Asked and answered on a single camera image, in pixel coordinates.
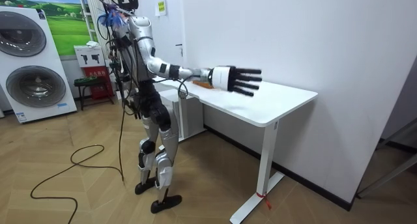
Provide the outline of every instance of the table top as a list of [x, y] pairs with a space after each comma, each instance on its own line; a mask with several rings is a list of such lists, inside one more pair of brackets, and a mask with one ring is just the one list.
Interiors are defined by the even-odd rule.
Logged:
[[[178, 88], [178, 81], [163, 81], [161, 84]], [[253, 97], [220, 89], [206, 89], [190, 81], [185, 83], [190, 96], [196, 97], [201, 103], [228, 113], [254, 126], [266, 127], [272, 122], [286, 116], [295, 109], [312, 101], [317, 93], [294, 87], [262, 81], [259, 90]]]

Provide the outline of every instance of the dryer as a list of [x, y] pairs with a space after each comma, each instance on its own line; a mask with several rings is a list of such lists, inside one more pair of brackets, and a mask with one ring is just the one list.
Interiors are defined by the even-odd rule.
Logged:
[[19, 122], [77, 111], [43, 10], [0, 7], [0, 85]]

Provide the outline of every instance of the green landscape poster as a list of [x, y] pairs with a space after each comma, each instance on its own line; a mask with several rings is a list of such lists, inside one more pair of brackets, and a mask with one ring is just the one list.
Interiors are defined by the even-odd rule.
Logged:
[[44, 10], [59, 55], [75, 55], [74, 45], [90, 41], [79, 0], [0, 0], [0, 5]]

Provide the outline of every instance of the white desk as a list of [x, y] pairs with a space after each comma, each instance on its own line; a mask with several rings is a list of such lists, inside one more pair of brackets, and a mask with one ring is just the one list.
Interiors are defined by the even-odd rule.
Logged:
[[[164, 81], [161, 84], [174, 88], [179, 86], [178, 81]], [[256, 193], [260, 195], [269, 193], [284, 176], [277, 172], [269, 178], [278, 122], [282, 117], [312, 101], [317, 96], [317, 93], [262, 81], [259, 85], [259, 90], [255, 91], [254, 97], [250, 98], [233, 92], [206, 89], [191, 82], [186, 82], [185, 85], [188, 88], [188, 94], [198, 98], [201, 103], [228, 113], [254, 126], [265, 128]], [[231, 223], [241, 223], [262, 201], [263, 198], [260, 198], [256, 193], [232, 215], [230, 218]]]

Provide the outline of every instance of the washer door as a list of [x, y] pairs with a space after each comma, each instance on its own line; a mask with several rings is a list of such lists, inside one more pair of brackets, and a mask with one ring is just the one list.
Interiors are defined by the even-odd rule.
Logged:
[[31, 18], [15, 12], [0, 12], [0, 21], [0, 51], [30, 57], [45, 48], [45, 33]]
[[24, 66], [9, 75], [6, 87], [11, 97], [29, 107], [48, 107], [64, 98], [66, 87], [62, 77], [41, 66]]

